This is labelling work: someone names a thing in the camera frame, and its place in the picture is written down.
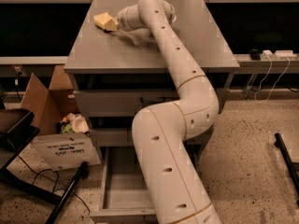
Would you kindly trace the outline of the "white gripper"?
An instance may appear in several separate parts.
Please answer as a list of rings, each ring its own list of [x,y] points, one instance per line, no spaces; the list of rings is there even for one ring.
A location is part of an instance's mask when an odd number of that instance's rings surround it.
[[[137,5],[123,8],[118,13],[117,20],[120,28],[126,32],[146,27],[146,24],[139,17]]]

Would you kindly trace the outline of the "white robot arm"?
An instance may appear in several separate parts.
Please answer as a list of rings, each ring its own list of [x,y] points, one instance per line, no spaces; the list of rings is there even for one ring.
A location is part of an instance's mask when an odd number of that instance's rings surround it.
[[[206,74],[173,31],[172,5],[139,0],[118,14],[120,28],[149,28],[178,92],[178,99],[149,105],[135,115],[132,137],[159,224],[221,224],[184,147],[207,131],[219,101]]]

